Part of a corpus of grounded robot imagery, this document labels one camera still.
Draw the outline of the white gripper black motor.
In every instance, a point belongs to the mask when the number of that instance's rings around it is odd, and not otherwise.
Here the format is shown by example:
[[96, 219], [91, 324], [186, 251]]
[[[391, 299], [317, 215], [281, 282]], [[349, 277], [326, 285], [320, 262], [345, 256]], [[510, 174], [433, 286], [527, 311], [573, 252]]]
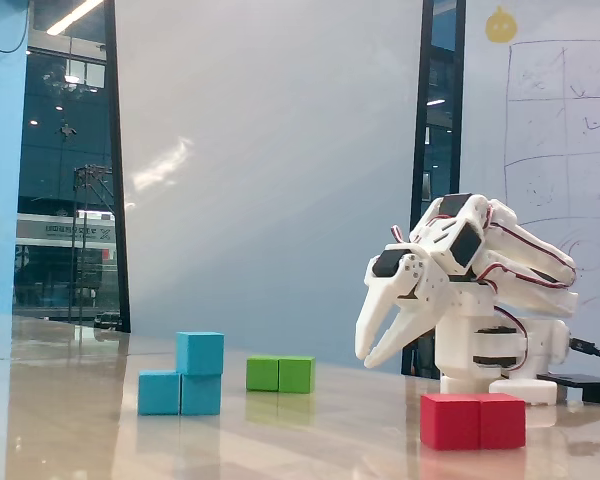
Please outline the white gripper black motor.
[[440, 321], [450, 301], [447, 273], [414, 243], [388, 244], [372, 258], [355, 326], [355, 354], [374, 368]]

